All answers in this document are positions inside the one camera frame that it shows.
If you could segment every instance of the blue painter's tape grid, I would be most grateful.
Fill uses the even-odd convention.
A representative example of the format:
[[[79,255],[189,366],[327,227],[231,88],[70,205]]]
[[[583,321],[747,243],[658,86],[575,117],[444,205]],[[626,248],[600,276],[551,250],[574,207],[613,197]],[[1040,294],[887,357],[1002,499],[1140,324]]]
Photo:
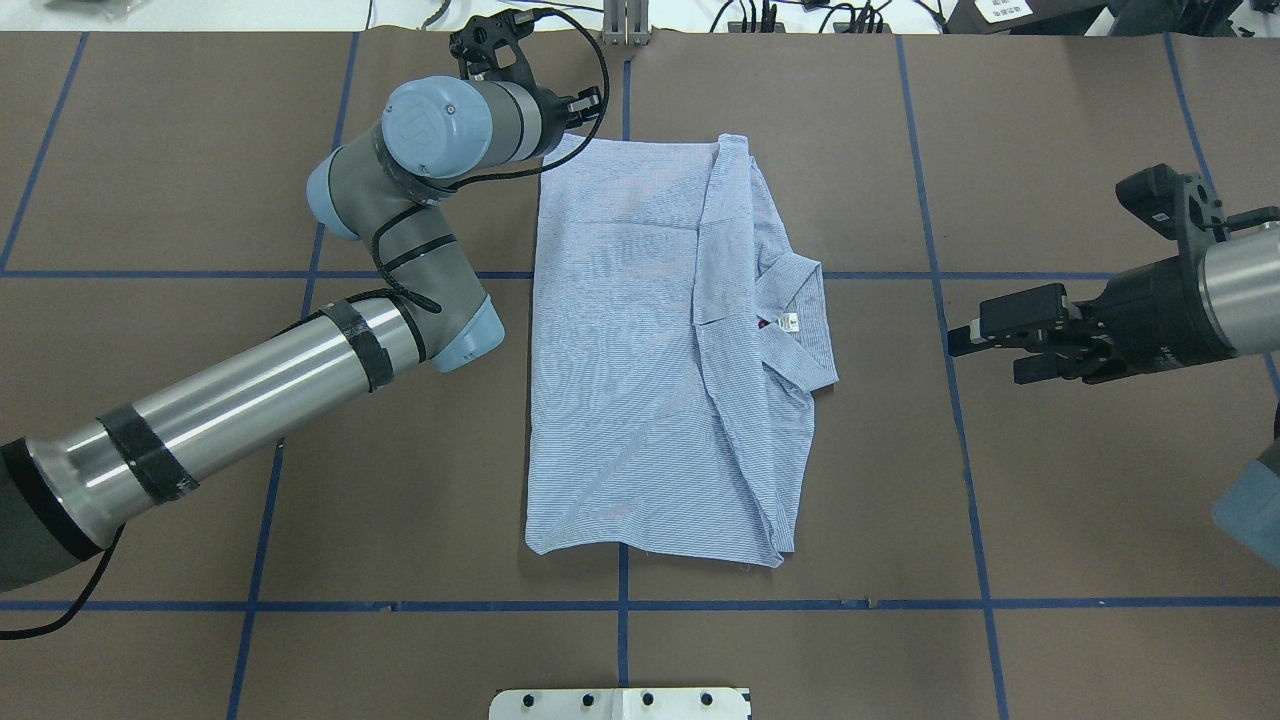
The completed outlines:
[[[68,68],[59,99],[50,115],[44,138],[36,154],[31,173],[18,204],[15,215],[9,227],[3,250],[0,250],[0,279],[305,279],[306,292],[302,300],[301,314],[310,313],[315,283],[317,279],[378,279],[372,270],[320,270],[320,256],[324,245],[323,229],[317,227],[312,238],[312,252],[306,270],[17,270],[8,269],[6,265],[13,254],[19,236],[22,220],[27,211],[31,196],[37,187],[41,168],[54,141],[55,131],[63,109],[72,90],[77,69],[84,54],[88,33],[83,33],[76,47],[72,63]],[[333,133],[333,145],[342,140],[346,119],[347,104],[351,96],[353,81],[355,60],[357,55],[360,36],[353,33],[348,50],[346,77],[342,86],[338,118]],[[906,49],[902,38],[896,38],[902,99],[906,110],[906,122],[915,170],[916,190],[919,195],[920,218],[924,232],[924,242],[928,251],[929,269],[919,270],[832,270],[824,277],[829,281],[906,281],[928,282],[933,287],[934,305],[938,319],[938,329],[945,338],[946,316],[943,310],[942,283],[961,281],[1106,281],[1114,277],[1110,272],[945,272],[940,266],[938,249],[934,242],[932,218],[929,214],[928,192],[925,186],[924,161],[922,159],[920,142],[915,124],[915,114],[911,102],[911,88],[908,72]],[[1178,67],[1178,58],[1172,37],[1165,36],[1165,51],[1169,59],[1170,73],[1176,90],[1183,119],[1187,124],[1188,136],[1194,149],[1199,172],[1206,182],[1212,187],[1213,179],[1210,173],[1196,123],[1192,114],[1190,102],[1183,86],[1181,73]],[[631,138],[631,81],[632,60],[628,59],[622,67],[622,138]],[[484,270],[477,275],[486,281],[530,281],[532,273],[527,270]],[[997,710],[1001,719],[1010,716],[1005,692],[1004,665],[1000,656],[1000,643],[996,629],[996,611],[1023,611],[1023,610],[1098,610],[1108,609],[1240,609],[1261,607],[1280,609],[1280,597],[1261,596],[1215,596],[1215,597],[1066,597],[1066,598],[996,598],[991,594],[991,583],[986,564],[986,546],[982,537],[982,523],[978,511],[978,498],[974,489],[973,471],[969,462],[968,438],[965,434],[964,413],[960,402],[959,384],[955,368],[950,356],[943,351],[948,391],[951,396],[952,419],[956,436],[960,442],[964,482],[968,492],[968,512],[970,523],[970,536],[974,551],[975,571],[978,577],[979,596],[977,598],[910,598],[910,600],[879,600],[870,602],[867,600],[710,600],[710,601],[654,601],[632,600],[630,592],[630,548],[618,544],[618,587],[616,600],[591,601],[261,601],[260,592],[266,561],[266,550],[270,541],[271,520],[279,489],[279,482],[284,464],[284,445],[279,443],[271,464],[271,475],[268,484],[266,498],[262,510],[262,519],[256,546],[252,578],[250,582],[248,597],[244,601],[148,601],[148,600],[118,600],[118,601],[90,601],[86,612],[232,612],[243,614],[239,651],[237,653],[236,667],[232,678],[232,689],[228,698],[227,716],[234,719],[239,711],[239,701],[243,692],[244,678],[248,671],[250,650],[252,646],[255,621],[261,614],[361,614],[361,612],[406,612],[406,614],[468,614],[468,612],[609,612],[617,618],[617,674],[618,684],[628,687],[630,662],[630,615],[632,612],[913,612],[913,611],[956,611],[980,612],[987,632],[992,682],[996,692]],[[1275,360],[1268,355],[1263,357],[1272,386],[1280,396],[1280,373],[1277,373]],[[0,611],[9,612],[50,612],[64,611],[69,601],[5,601],[0,600]]]
[[[342,95],[338,99],[338,118],[334,122],[333,141],[330,150],[342,142],[343,124],[347,118],[347,102],[351,99],[351,81],[356,68],[356,55],[360,51],[360,33],[351,33],[351,45],[347,50],[347,72],[342,81]],[[300,318],[306,318],[311,313],[311,300],[315,295],[316,275],[320,265],[320,254],[324,249],[324,225],[316,223],[315,237],[311,250],[311,264],[307,269],[307,286],[302,295],[302,309]],[[253,624],[257,620],[259,594],[262,588],[262,571],[266,566],[266,548],[271,537],[271,520],[275,516],[275,498],[280,487],[280,473],[284,466],[284,441],[275,446],[275,459],[271,462],[271,478],[266,488],[266,502],[262,509],[262,524],[259,528],[257,552],[253,557],[253,574],[250,579],[248,609],[244,611],[244,624],[241,630],[239,651],[236,655],[236,671],[232,675],[232,691],[227,700],[227,719],[234,720],[239,714],[241,692],[244,688],[244,673],[248,669],[248,653],[253,641]]]
[[[911,82],[906,64],[906,45],[902,36],[895,36],[897,45],[899,73],[902,81],[902,102],[906,109],[906,131],[911,145],[911,163],[915,168],[915,188],[920,202],[920,220],[924,228],[924,245],[929,256],[929,273],[933,282],[933,304],[938,316],[938,332],[942,346],[942,361],[947,372],[947,387],[951,393],[951,415],[955,420],[960,441],[960,455],[964,462],[964,483],[969,496],[969,534],[973,541],[974,565],[978,570],[978,591],[982,593],[983,620],[987,628],[987,651],[991,659],[992,683],[996,692],[996,711],[1001,720],[1009,719],[1009,701],[1005,694],[1005,671],[1000,661],[1000,639],[996,635],[996,612],[991,607],[991,582],[987,577],[987,556],[982,541],[982,520],[978,515],[978,495],[973,487],[973,469],[969,464],[969,441],[964,428],[964,411],[960,407],[960,388],[956,383],[955,365],[947,352],[947,316],[942,299],[942,273],[938,265],[938,251],[933,242],[933,219],[929,215],[929,196],[924,183],[924,163],[920,158],[920,138],[915,127],[915,109],[911,105]]]
[[[476,601],[259,601],[262,614],[360,612],[617,612],[616,600],[476,600]],[[69,600],[0,600],[0,612],[65,612]],[[993,610],[1111,610],[1187,607],[1275,607],[1280,596],[1188,597],[1007,597],[941,600],[628,600],[631,612],[978,612]],[[247,601],[91,600],[83,612],[247,612]]]

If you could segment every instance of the folded shirt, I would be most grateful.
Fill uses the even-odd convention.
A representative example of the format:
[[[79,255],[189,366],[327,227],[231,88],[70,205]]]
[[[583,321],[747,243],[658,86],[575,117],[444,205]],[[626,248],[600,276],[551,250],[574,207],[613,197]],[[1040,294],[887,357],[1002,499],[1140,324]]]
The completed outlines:
[[[810,393],[837,377],[822,266],[791,251],[746,138],[594,140],[541,183],[529,547],[781,565]]]

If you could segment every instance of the black wire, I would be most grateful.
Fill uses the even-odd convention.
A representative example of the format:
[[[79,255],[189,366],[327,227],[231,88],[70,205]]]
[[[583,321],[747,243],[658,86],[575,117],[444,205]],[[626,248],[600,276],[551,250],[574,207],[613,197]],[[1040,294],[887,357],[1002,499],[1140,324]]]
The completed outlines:
[[[439,20],[440,18],[443,18],[444,13],[449,12],[449,3],[452,3],[452,0],[443,0],[443,3],[440,3],[440,6],[436,8],[434,13],[431,13],[430,18],[426,18],[425,20],[422,20],[422,24],[419,26],[417,29],[426,29],[426,28],[431,27],[433,24],[435,24],[436,20]]]
[[[925,4],[924,0],[911,0],[911,1],[924,8],[924,12],[928,13],[931,18],[933,18],[934,24],[938,26],[938,29],[942,32],[942,35],[947,33],[947,17],[942,14],[942,0],[938,0],[937,10]]]
[[[721,5],[719,12],[716,13],[716,17],[712,19],[712,27],[710,27],[710,29],[708,29],[707,32],[716,32],[716,26],[718,26],[719,24],[719,19],[724,17],[724,10],[728,10],[728,6],[732,5],[732,4],[733,4],[733,0],[724,0],[724,4]],[[746,28],[746,10],[742,10],[742,27]]]
[[[374,299],[378,299],[378,297],[392,297],[392,296],[401,297],[401,293],[397,292],[397,291],[394,291],[394,290],[392,290],[392,288],[389,288],[389,287],[381,287],[381,288],[378,288],[378,290],[366,290],[365,292],[357,292],[356,295],[352,295],[352,296],[348,296],[348,297],[343,297],[342,301],[343,302],[360,302],[361,300],[374,300]],[[324,315],[323,310],[314,310],[306,318],[302,318],[301,320],[293,323],[292,325],[284,328],[283,331],[275,333],[271,337],[280,337],[282,334],[284,334],[284,333],[287,333],[287,332],[289,332],[292,329],[300,328],[300,327],[310,323],[311,320],[315,320],[320,315]]]
[[[508,5],[516,5],[518,3],[526,3],[526,4],[532,4],[532,5],[549,5],[552,8],[567,8],[570,10],[586,10],[588,13],[600,13],[600,14],[604,14],[604,10],[602,10],[600,8],[589,8],[586,5],[573,5],[572,3],[543,3],[541,0],[499,0],[499,1],[500,3],[506,3]]]
[[[49,633],[60,630],[70,623],[76,614],[84,607],[88,602],[88,596],[93,594],[93,589],[97,588],[99,580],[102,579],[102,574],[106,573],[106,565],[111,561],[111,556],[115,555],[115,546],[120,544],[120,536],[124,534],[124,525],[120,525],[115,530],[115,537],[111,538],[111,546],[106,548],[102,553],[102,559],[97,561],[97,569],[93,570],[93,575],[90,577],[88,583],[84,584],[84,589],[81,591],[79,597],[76,602],[67,609],[67,612],[61,618],[49,623],[47,625],[40,625],[37,628],[27,628],[24,630],[0,630],[0,641],[26,641],[31,638],[38,638],[40,635],[47,635]]]
[[[564,163],[568,163],[573,158],[577,158],[579,154],[582,152],[584,150],[586,150],[586,146],[590,145],[593,140],[595,140],[595,133],[600,132],[600,123],[604,120],[604,113],[605,113],[605,110],[609,109],[609,65],[604,61],[604,50],[602,50],[600,49],[600,44],[596,42],[594,37],[591,37],[590,31],[588,31],[585,27],[582,27],[582,23],[575,20],[568,13],[566,13],[563,10],[557,10],[556,8],[547,8],[545,12],[549,13],[549,14],[552,14],[552,15],[556,15],[556,17],[561,18],[562,20],[567,22],[568,24],[573,26],[573,29],[576,29],[579,35],[581,35],[582,37],[585,37],[586,41],[591,44],[591,50],[595,53],[595,60],[596,60],[596,63],[600,64],[600,78],[603,78],[604,90],[603,90],[603,92],[600,95],[600,113],[598,115],[595,115],[595,122],[591,124],[591,131],[588,132],[586,137],[582,138],[581,145],[579,145],[568,155],[561,158],[559,160],[556,160],[554,163],[550,163],[550,164],[547,164],[547,165],[540,165],[538,168],[530,168],[527,170],[517,170],[517,172],[513,172],[513,173],[489,173],[489,174],[485,174],[485,176],[472,176],[470,178],[462,178],[462,179],[460,179],[458,182],[451,184],[445,190],[456,191],[456,190],[458,190],[461,187],[466,187],[466,186],[468,186],[471,183],[475,183],[475,182],[484,182],[484,181],[493,181],[493,179],[525,178],[525,177],[529,177],[529,176],[536,176],[536,174],[545,173],[547,170],[554,170],[556,168],[563,165]],[[378,258],[378,254],[375,252],[374,254],[374,259],[376,260],[376,258]]]
[[[374,268],[378,269],[378,274],[381,275],[383,281],[387,284],[389,284],[392,290],[396,291],[397,295],[401,295],[402,297],[404,297],[413,305],[417,305],[422,310],[426,310],[428,313],[439,313],[442,310],[439,302],[431,300],[430,297],[422,293],[413,292],[412,290],[404,287],[398,279],[392,277],[390,272],[387,270],[387,265],[383,263],[383,254],[380,250],[383,236],[387,234],[389,229],[412,218],[413,215],[421,213],[422,210],[426,210],[426,205],[415,205],[408,210],[404,210],[399,215],[396,215],[390,220],[383,223],[383,227],[378,228],[374,232],[374,237],[369,240],[369,252],[370,255],[374,256]]]
[[[818,32],[822,32],[822,31],[827,29],[827,22],[831,20],[831,15],[835,15],[836,12],[841,10],[841,9],[849,10],[849,24],[852,26],[854,24],[854,13],[858,12],[858,8],[854,8],[849,3],[837,3],[837,4],[832,5],[829,10],[827,10],[827,17],[822,18],[822,26],[818,27]]]
[[[1204,14],[1201,15],[1199,29],[1196,31],[1196,35],[1198,35],[1201,37],[1206,37],[1206,35],[1204,35],[1204,29],[1206,29],[1204,26],[1208,24],[1208,18],[1210,18],[1210,15],[1213,14],[1213,8],[1216,8],[1216,6],[1217,6],[1217,0],[1208,0],[1208,3],[1204,4]]]

